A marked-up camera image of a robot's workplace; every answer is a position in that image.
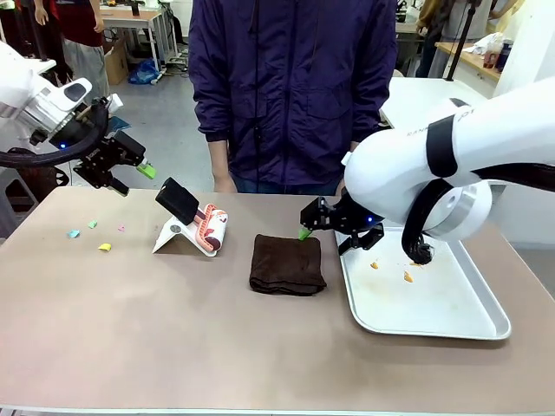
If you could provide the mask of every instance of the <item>blue plastic bag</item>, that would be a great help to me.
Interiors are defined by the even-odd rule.
[[[137,65],[137,68],[129,75],[127,79],[130,84],[150,84],[150,81],[157,79],[160,72],[154,66],[154,59],[149,58]]]

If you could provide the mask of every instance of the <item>white stand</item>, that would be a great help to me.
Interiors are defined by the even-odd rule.
[[[162,231],[156,240],[156,245],[154,246],[153,253],[158,251],[163,245],[165,245],[168,241],[170,241],[173,237],[178,234],[181,234],[186,237],[193,245],[202,251],[208,257],[214,257],[218,253],[217,251],[213,251],[209,253],[205,249],[203,249],[199,243],[197,243],[196,235],[197,229],[199,225],[194,221],[189,225],[184,225],[181,221],[179,221],[176,217],[171,217],[162,227]]]

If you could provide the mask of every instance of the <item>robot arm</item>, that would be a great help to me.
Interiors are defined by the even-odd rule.
[[[422,233],[459,240],[486,221],[492,193],[485,179],[555,192],[555,78],[515,90],[411,132],[368,137],[345,164],[346,193],[301,212],[308,230],[351,235],[340,248],[369,249],[384,218],[405,225],[403,249],[417,263],[431,261]]]
[[[116,165],[136,166],[152,178],[155,170],[144,157],[145,148],[123,133],[106,137],[108,114],[122,106],[119,97],[83,104],[91,84],[85,79],[57,88],[42,78],[7,44],[0,42],[0,130],[8,122],[30,132],[29,142],[48,141],[57,151],[46,154],[0,152],[2,167],[55,166],[79,159],[74,171],[95,188],[111,187],[122,195],[129,188],[114,178]]]

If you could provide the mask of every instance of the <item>yellow paper scrap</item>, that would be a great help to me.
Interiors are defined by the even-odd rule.
[[[101,246],[98,248],[98,250],[108,252],[108,251],[112,250],[112,244],[108,244],[108,243],[101,244]]]

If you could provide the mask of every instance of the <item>metal baking tray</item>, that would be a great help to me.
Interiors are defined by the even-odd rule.
[[[434,259],[411,265],[402,228],[386,227],[372,249],[341,257],[355,320],[370,332],[475,340],[504,340],[511,323],[461,242],[425,237]],[[347,237],[336,233],[337,245]],[[376,263],[378,269],[371,267]],[[413,278],[405,280],[405,271]]]

